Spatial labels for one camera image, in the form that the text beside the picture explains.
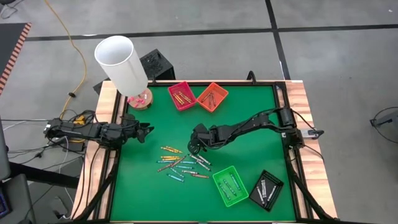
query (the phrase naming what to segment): green mat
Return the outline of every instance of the green mat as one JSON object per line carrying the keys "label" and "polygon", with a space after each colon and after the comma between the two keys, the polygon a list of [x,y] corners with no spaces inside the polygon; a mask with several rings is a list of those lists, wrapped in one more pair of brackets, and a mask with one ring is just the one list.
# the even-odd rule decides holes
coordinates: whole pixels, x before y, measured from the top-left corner
{"label": "green mat", "polygon": [[[282,140],[271,130],[258,130],[238,137],[219,150],[200,154],[212,162],[211,172],[200,165],[193,166],[203,175],[234,165],[248,192],[252,190],[263,169],[285,183],[271,212],[263,210],[249,198],[229,208],[225,207],[214,181],[185,175],[185,182],[171,179],[170,170],[157,172],[166,164],[158,164],[160,156],[174,156],[161,150],[172,146],[188,153],[187,144],[192,129],[199,123],[211,125],[235,124],[259,111],[275,108],[274,93],[270,86],[226,86],[229,95],[214,113],[200,105],[179,112],[167,87],[150,88],[154,104],[147,110],[129,108],[140,122],[155,127],[144,144],[130,139],[122,148],[116,181],[112,221],[292,221],[295,220],[289,189]],[[196,97],[205,89],[194,86]]]}

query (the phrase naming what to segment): green basket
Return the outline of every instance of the green basket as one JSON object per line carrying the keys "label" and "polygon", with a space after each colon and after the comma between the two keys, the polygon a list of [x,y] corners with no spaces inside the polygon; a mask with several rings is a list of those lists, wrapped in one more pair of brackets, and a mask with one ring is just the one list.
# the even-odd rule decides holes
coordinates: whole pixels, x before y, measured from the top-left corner
{"label": "green basket", "polygon": [[[239,185],[240,190],[238,190],[238,187],[236,186],[231,174],[233,174],[236,182]],[[235,166],[230,166],[226,169],[223,169],[215,174],[213,174],[213,179],[215,181],[215,184],[217,186],[218,191],[220,192],[221,198],[223,198],[225,206],[230,207],[245,198],[249,197],[249,194],[246,190],[246,188],[243,185],[243,182],[238,174],[238,172],[235,169]],[[232,191],[229,189],[229,187],[224,183],[224,180],[229,183],[229,186],[232,188],[232,190],[235,192],[236,196],[232,193]],[[229,196],[228,197],[225,195],[224,191],[220,187],[223,187],[223,189],[226,191],[226,193]]]}

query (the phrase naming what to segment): wooden table edge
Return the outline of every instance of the wooden table edge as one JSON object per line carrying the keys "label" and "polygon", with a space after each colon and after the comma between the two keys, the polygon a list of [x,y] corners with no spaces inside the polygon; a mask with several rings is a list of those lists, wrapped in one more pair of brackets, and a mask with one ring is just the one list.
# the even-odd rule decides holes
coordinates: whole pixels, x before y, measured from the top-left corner
{"label": "wooden table edge", "polygon": [[[159,80],[156,81],[157,83],[177,83],[177,82],[189,82],[189,83],[200,83],[200,82],[228,82],[228,83],[250,83],[252,80]],[[310,107],[308,104],[308,99],[307,99],[307,94],[305,92],[305,88],[303,85],[302,80],[257,80],[258,83],[260,82],[285,82],[286,87],[287,87],[287,92],[288,92],[288,98],[289,98],[289,103],[290,107],[293,108],[295,111],[298,111],[301,115],[304,116],[304,118],[313,125],[312,121],[312,116],[311,116],[311,111]],[[113,115],[113,108],[116,100],[116,93],[117,89],[113,85],[111,81],[104,81],[103,86],[101,89],[101,93],[98,98],[98,104],[97,104],[97,109],[96,109],[96,114],[98,116],[99,121],[107,121],[111,122],[111,118]],[[123,114],[123,107],[124,107],[124,97],[121,97],[120,103],[119,103],[119,108],[118,108],[118,117],[120,117]],[[298,128],[308,128],[306,124],[296,116],[297,120],[297,125]],[[309,145],[310,147],[315,148],[319,153],[320,152],[320,147],[319,143],[317,140],[305,140],[305,143]],[[90,159],[93,155],[93,151],[96,150],[96,143],[95,142],[89,142],[88,148],[86,151],[86,155],[89,157],[88,160],[86,160],[86,163],[89,164],[91,163]],[[312,193],[314,198],[318,201],[318,203],[323,207],[323,209],[331,216],[336,217],[336,210],[333,202],[333,197],[331,196],[331,191],[330,191],[330,186],[328,183],[328,178],[326,175],[326,170],[325,170],[325,165],[323,164],[323,161],[319,158],[316,157],[316,155],[311,154],[309,151],[303,151],[303,149],[300,151],[300,155],[302,156],[303,160],[303,169],[305,171],[305,179],[307,183],[308,190]],[[110,168],[113,165],[113,157],[111,156],[109,159],[109,164],[107,168],[107,173],[109,173]],[[92,196],[96,193],[98,190],[98,185],[99,185],[99,176],[101,175],[102,167],[104,164],[104,157],[103,156],[96,156],[95,163],[93,164],[93,171],[95,174],[96,178],[91,178],[91,187],[90,190],[87,191],[87,186],[88,182],[85,182],[86,188],[83,191],[83,199],[81,201],[84,206],[80,205],[78,211],[76,212],[75,217],[79,216],[79,214],[83,211],[85,208],[85,203],[86,203],[86,197],[87,193],[89,193],[89,201],[91,200]],[[314,166],[316,166],[316,173],[318,176],[312,175],[312,171],[314,170]],[[81,174],[83,175],[83,171],[86,173],[86,176],[88,177],[87,172],[88,166],[85,167],[85,169],[81,171]],[[77,204],[80,200],[80,195],[81,195],[81,188],[83,185],[83,182],[81,181],[82,178],[80,178],[79,185],[76,191],[76,196],[75,196],[75,203],[73,205],[73,210],[72,214],[75,212]],[[302,218],[306,218],[305,214],[305,204],[304,204],[304,199],[302,194],[300,193],[299,189],[297,189],[297,197],[298,197],[298,202],[299,202],[299,207],[300,207],[300,214]],[[106,207],[108,204],[108,195],[109,195],[109,188],[103,195],[103,199],[101,201],[100,205],[100,212],[99,212],[99,217],[98,218],[105,218],[106,214]]]}

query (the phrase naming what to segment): white cylinder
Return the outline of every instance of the white cylinder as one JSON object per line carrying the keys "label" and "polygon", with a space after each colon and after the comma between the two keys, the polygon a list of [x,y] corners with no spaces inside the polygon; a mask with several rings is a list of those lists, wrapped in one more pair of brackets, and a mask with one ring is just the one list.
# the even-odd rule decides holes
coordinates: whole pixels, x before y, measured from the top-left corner
{"label": "white cylinder", "polygon": [[104,39],[95,48],[94,56],[122,95],[137,96],[147,88],[148,78],[127,37]]}

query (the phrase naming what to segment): gray floor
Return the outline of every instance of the gray floor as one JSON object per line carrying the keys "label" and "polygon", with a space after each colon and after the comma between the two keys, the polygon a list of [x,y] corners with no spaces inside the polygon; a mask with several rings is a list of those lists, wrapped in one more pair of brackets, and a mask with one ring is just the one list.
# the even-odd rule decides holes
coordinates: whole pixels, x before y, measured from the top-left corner
{"label": "gray floor", "polygon": [[[261,0],[51,3],[75,35],[271,26]],[[398,2],[393,0],[273,0],[272,5],[279,27],[398,23]],[[31,37],[65,35],[43,1],[25,1],[18,8],[17,14],[0,22],[32,22]],[[338,216],[348,221],[395,223],[398,148],[378,136],[369,119],[398,103],[398,30],[280,36],[290,76],[304,80],[315,124],[325,130],[320,144]],[[76,111],[95,109],[98,96],[91,87],[106,78],[93,57],[99,41],[76,41],[88,63],[87,81],[70,106]],[[240,79],[249,70],[258,79],[283,79],[272,34],[143,37],[132,41],[139,55],[158,48],[174,65],[178,79]],[[82,62],[68,41],[26,42],[0,97],[1,116],[58,116],[82,71]],[[16,126],[6,131],[6,141],[11,149],[39,147],[46,143],[42,129],[42,125],[32,123]],[[46,151],[44,158],[28,165],[51,166],[62,162],[64,155],[60,149]]]}

